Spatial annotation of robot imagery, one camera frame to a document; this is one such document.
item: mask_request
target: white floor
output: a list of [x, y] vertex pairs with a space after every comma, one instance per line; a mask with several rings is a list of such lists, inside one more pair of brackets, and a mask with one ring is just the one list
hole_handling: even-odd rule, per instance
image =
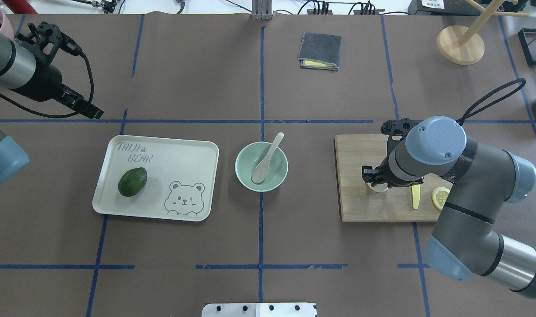
[[[144, 14], [153, 11], [161, 11], [167, 13], [176, 13], [180, 9], [180, 4], [176, 0], [117, 0], [119, 4], [125, 1], [121, 13], [125, 14]], [[252, 0], [231, 0], [240, 6], [250, 9]], [[334, 0], [335, 2], [351, 2], [352, 0]], [[244, 9], [230, 4], [226, 0], [185, 0], [186, 6], [183, 14], [229, 14], [236, 12], [245, 12]], [[304, 0], [272, 0], [272, 10], [288, 10], [297, 14], [298, 10], [304, 4]], [[372, 4], [378, 9], [385, 9], [385, 12], [392, 11], [407, 11], [411, 0], [373, 0]], [[29, 3], [39, 14], [102, 14], [101, 8], [94, 8], [89, 4], [80, 4], [72, 0], [29, 0]], [[2, 4], [0, 6], [5, 12], [11, 11]], [[307, 8], [313, 8], [313, 4], [308, 4], [302, 10], [302, 14], [307, 13]], [[352, 4], [331, 4], [329, 8], [333, 14], [348, 14]], [[119, 11], [119, 6], [115, 10], [115, 14]], [[531, 7], [529, 4], [522, 12], [531, 13], [531, 16], [536, 16], [536, 7]]]

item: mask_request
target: yellow knife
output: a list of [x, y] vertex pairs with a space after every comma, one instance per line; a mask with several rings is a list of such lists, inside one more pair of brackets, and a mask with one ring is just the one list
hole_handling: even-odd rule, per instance
[[411, 194], [413, 196], [413, 209], [417, 210], [419, 208], [419, 203], [421, 202], [421, 185], [412, 185]]

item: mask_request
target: round wooden base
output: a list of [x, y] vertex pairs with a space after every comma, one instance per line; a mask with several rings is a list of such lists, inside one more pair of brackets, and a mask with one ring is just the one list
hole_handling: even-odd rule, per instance
[[459, 39], [466, 31], [465, 26], [449, 26], [438, 34], [438, 49], [450, 62], [471, 65], [483, 57], [485, 44], [479, 34], [474, 34], [464, 45], [459, 44]]

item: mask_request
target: pink cup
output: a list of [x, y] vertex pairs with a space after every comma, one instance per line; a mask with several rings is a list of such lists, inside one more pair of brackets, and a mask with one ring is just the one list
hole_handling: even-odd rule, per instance
[[4, 14], [4, 11], [0, 8], [0, 24], [2, 24], [2, 27], [0, 28], [0, 33], [2, 33], [4, 36], [9, 38], [10, 40], [14, 40], [14, 28], [12, 28], [12, 24], [10, 21], [8, 21], [8, 17], [6, 14]]

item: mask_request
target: wooden cutting board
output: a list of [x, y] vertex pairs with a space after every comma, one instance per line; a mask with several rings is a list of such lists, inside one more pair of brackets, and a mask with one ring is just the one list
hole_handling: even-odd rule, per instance
[[451, 183], [429, 174], [421, 185], [421, 201], [413, 209], [411, 188], [389, 188], [377, 193], [361, 178], [362, 165], [375, 168], [387, 151], [387, 135], [347, 134], [334, 137], [338, 191], [342, 221], [437, 221], [440, 211], [433, 205], [433, 189]]

